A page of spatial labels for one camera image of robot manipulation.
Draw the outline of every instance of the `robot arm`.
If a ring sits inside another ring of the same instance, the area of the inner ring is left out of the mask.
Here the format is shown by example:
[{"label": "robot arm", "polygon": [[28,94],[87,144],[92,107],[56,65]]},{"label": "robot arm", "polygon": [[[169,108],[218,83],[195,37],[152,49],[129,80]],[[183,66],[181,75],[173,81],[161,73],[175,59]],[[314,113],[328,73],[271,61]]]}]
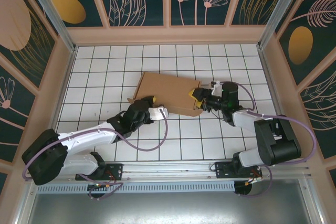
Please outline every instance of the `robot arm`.
[{"label": "robot arm", "polygon": [[[301,156],[301,148],[289,121],[264,118],[248,113],[239,105],[238,85],[233,82],[212,83],[213,89],[198,88],[190,92],[204,111],[221,111],[225,122],[256,133],[257,148],[236,153],[236,172],[243,167],[274,165]],[[214,95],[220,89],[221,96]]]},{"label": "robot arm", "polygon": [[97,145],[120,141],[120,137],[113,131],[127,138],[141,125],[163,119],[162,115],[157,113],[158,108],[153,108],[154,102],[155,97],[136,100],[127,111],[117,114],[100,125],[82,131],[57,134],[53,129],[48,129],[42,132],[23,153],[22,159],[25,164],[47,145],[67,137],[69,140],[47,149],[32,162],[28,170],[35,184],[43,185],[57,176],[68,174],[102,176],[106,168],[102,157],[96,152],[86,153],[85,151]]}]

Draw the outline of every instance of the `white grid table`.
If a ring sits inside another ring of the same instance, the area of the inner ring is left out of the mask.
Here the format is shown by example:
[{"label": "white grid table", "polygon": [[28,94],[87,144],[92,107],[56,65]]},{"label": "white grid table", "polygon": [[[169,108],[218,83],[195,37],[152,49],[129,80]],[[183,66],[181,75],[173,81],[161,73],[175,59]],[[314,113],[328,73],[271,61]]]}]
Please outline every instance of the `white grid table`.
[{"label": "white grid table", "polygon": [[[102,123],[126,110],[144,71],[202,81],[235,81],[256,100],[259,113],[275,114],[256,45],[149,45],[79,47],[62,103],[56,131],[71,132]],[[244,107],[251,107],[239,88]],[[166,142],[152,152],[141,152],[124,142],[97,146],[105,161],[166,161],[232,158],[256,147],[255,134],[232,127],[203,112],[190,117],[170,114]],[[158,145],[164,122],[143,125],[129,138],[140,148]]]}]

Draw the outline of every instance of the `cardboard flap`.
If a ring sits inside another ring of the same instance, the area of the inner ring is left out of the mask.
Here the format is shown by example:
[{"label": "cardboard flap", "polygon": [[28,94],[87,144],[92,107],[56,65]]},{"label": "cardboard flap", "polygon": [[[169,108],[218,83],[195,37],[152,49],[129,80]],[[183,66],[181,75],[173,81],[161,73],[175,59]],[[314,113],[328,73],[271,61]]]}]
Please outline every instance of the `cardboard flap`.
[{"label": "cardboard flap", "polygon": [[203,110],[196,107],[196,101],[189,92],[201,86],[201,82],[189,78],[181,78],[168,74],[145,72],[128,102],[147,96],[155,96],[155,106],[164,105],[170,113],[198,116]]}]

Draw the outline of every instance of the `leaf illustration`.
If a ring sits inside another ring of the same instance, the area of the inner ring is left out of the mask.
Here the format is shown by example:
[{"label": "leaf illustration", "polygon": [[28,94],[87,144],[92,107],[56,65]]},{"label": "leaf illustration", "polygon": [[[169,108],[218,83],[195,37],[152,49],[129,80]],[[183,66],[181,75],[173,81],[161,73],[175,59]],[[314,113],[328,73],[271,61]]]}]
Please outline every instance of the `leaf illustration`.
[{"label": "leaf illustration", "polygon": [[112,26],[141,26],[146,18],[146,1],[110,0],[108,17]]},{"label": "leaf illustration", "polygon": [[325,81],[316,85],[308,86],[304,89],[302,100],[304,103],[323,96],[323,93],[336,85],[336,71]]},{"label": "leaf illustration", "polygon": [[108,15],[109,21],[113,26],[118,26],[120,23],[120,10],[117,0],[110,0],[110,10]]},{"label": "leaf illustration", "polygon": [[317,0],[306,14],[310,26],[327,27],[336,18],[336,0]]},{"label": "leaf illustration", "polygon": [[305,88],[301,97],[315,130],[336,127],[336,71],[327,80]]}]

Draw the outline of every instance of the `purple cable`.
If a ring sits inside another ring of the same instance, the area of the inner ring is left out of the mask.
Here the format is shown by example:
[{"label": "purple cable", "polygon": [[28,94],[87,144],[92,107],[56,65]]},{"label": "purple cable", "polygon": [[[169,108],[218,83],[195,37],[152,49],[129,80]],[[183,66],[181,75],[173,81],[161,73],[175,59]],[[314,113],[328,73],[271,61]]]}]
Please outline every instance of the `purple cable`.
[{"label": "purple cable", "polygon": [[267,189],[265,191],[262,191],[260,194],[255,194],[255,195],[244,195],[244,194],[239,194],[239,196],[242,196],[242,197],[245,197],[245,198],[256,198],[256,197],[259,197],[261,195],[264,195],[265,193],[267,193],[272,184],[273,184],[273,174],[272,174],[272,171],[271,169],[267,166],[267,165],[260,165],[261,167],[265,167],[266,169],[268,169],[269,171],[269,185],[267,187]]},{"label": "purple cable", "polygon": [[300,160],[281,163],[281,165],[300,164],[300,163],[306,162],[308,159],[310,159],[315,154],[316,148],[317,148],[317,139],[316,139],[313,131],[308,126],[306,126],[305,124],[301,123],[300,121],[298,121],[298,120],[296,120],[294,118],[288,118],[286,116],[281,116],[281,115],[263,115],[263,114],[258,114],[258,113],[253,112],[253,110],[255,109],[255,102],[253,100],[253,97],[252,97],[251,93],[243,85],[241,85],[241,84],[239,84],[237,82],[232,82],[232,83],[237,84],[238,86],[242,87],[247,92],[247,94],[249,95],[249,97],[251,98],[251,101],[253,103],[253,108],[252,109],[251,108],[246,108],[247,109],[247,113],[249,113],[250,115],[258,116],[258,117],[261,117],[261,118],[265,117],[265,118],[287,120],[287,121],[290,121],[290,122],[297,123],[297,124],[301,125],[302,127],[304,127],[309,132],[309,134],[311,136],[311,139],[313,141],[313,147],[312,147],[311,152],[309,153],[309,155],[307,157],[303,158],[303,159],[300,159]]},{"label": "purple cable", "polygon": [[300,163],[306,162],[308,159],[310,159],[315,154],[316,148],[317,148],[317,139],[316,139],[313,131],[308,126],[306,126],[304,123],[301,123],[300,121],[298,121],[294,118],[288,118],[286,116],[281,116],[281,115],[263,115],[263,114],[254,113],[252,111],[247,111],[247,113],[249,113],[250,115],[259,116],[259,117],[262,117],[262,118],[283,119],[283,120],[287,120],[287,121],[290,121],[290,122],[293,122],[293,123],[297,123],[297,124],[301,125],[302,127],[304,127],[309,132],[309,134],[310,134],[310,136],[313,140],[313,147],[312,147],[309,155],[307,157],[303,158],[303,159],[300,159],[300,160],[281,163],[281,165],[300,164]]},{"label": "purple cable", "polygon": [[253,107],[252,108],[246,108],[247,110],[254,110],[256,108],[256,104],[255,104],[255,101],[253,99],[253,96],[251,95],[251,93],[247,90],[247,88],[245,88],[243,85],[241,85],[240,83],[237,83],[237,82],[234,82],[234,81],[221,81],[219,82],[220,84],[223,84],[223,83],[227,83],[227,82],[231,82],[231,83],[234,83],[240,87],[242,87],[242,89],[244,89],[246,91],[246,93],[248,94],[248,96],[250,97],[251,99],[251,102],[252,102],[252,105]]},{"label": "purple cable", "polygon": [[[79,132],[79,133],[76,133],[74,135],[71,135],[71,136],[67,136],[67,137],[64,137],[60,140],[57,140],[51,144],[48,144],[47,146],[45,146],[44,148],[42,148],[38,153],[36,153],[30,160],[29,162],[26,164],[23,172],[22,172],[22,178],[24,180],[31,180],[32,177],[27,177],[26,176],[26,173],[27,173],[27,170],[29,168],[29,166],[43,153],[45,152],[46,150],[48,150],[50,147],[53,147],[63,141],[66,141],[66,140],[70,140],[72,138],[75,138],[77,136],[83,136],[83,135],[86,135],[88,133],[93,133],[93,132],[97,132],[97,131],[101,131],[101,132],[113,132],[114,134],[116,134],[118,137],[120,137],[121,140],[125,141],[128,145],[130,145],[131,147],[139,150],[139,151],[143,151],[143,152],[150,152],[150,151],[153,151],[153,150],[156,150],[158,148],[160,148],[160,146],[164,143],[164,141],[166,140],[167,138],[167,134],[168,134],[168,122],[167,122],[167,118],[165,117],[164,113],[162,110],[160,110],[162,116],[163,116],[163,120],[165,122],[165,126],[166,126],[166,130],[165,130],[165,133],[164,133],[164,136],[163,136],[163,139],[161,141],[161,143],[154,147],[154,148],[151,148],[151,149],[142,149],[142,148],[138,148],[137,146],[131,144],[128,140],[126,140],[119,132],[115,131],[115,130],[112,130],[112,129],[109,129],[109,128],[100,128],[100,129],[94,129],[94,130],[86,130],[86,131],[83,131],[83,132]],[[108,186],[113,186],[113,185],[119,185],[118,187],[116,187],[112,192],[108,193],[108,194],[104,194],[102,197],[99,197],[99,198],[93,198],[92,195],[91,195],[91,192],[93,191],[93,189],[91,189],[89,191],[89,196],[91,197],[91,199],[96,199],[96,200],[99,200],[99,199],[104,199],[110,195],[112,195],[115,191],[117,191],[122,185],[123,183],[121,182],[118,182],[118,183],[106,183],[106,182],[99,182],[99,181],[96,181],[96,180],[93,180],[93,179],[90,179],[89,177],[87,177],[86,175],[84,174],[79,174],[79,176],[81,176],[82,178],[90,181],[90,182],[93,182],[95,184],[100,184],[100,185],[108,185]]]},{"label": "purple cable", "polygon": [[107,182],[98,182],[98,181],[95,181],[91,178],[89,178],[88,176],[85,176],[84,174],[79,174],[79,176],[81,176],[83,179],[87,180],[87,181],[90,181],[90,182],[93,182],[95,184],[99,184],[99,185],[106,185],[106,186],[116,186],[118,185],[115,189],[113,189],[112,191],[110,191],[109,193],[105,193],[103,196],[99,197],[99,198],[94,198],[92,196],[92,191],[95,189],[95,188],[92,188],[89,190],[89,196],[92,200],[101,200],[101,199],[105,199],[109,196],[111,196],[115,191],[119,190],[120,187],[123,186],[123,182],[114,182],[114,183],[107,183]]}]

